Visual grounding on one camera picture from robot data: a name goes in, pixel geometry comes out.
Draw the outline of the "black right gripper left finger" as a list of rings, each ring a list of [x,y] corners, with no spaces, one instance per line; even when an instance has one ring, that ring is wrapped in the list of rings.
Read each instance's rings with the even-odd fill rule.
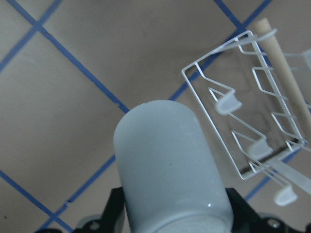
[[[125,222],[125,197],[122,187],[113,188],[100,215],[77,227],[75,233],[122,233]]]

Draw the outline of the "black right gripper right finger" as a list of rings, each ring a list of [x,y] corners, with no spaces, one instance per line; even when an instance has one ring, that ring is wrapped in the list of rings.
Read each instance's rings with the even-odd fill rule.
[[[226,188],[233,210],[232,233],[298,233],[277,217],[261,217],[234,189]]]

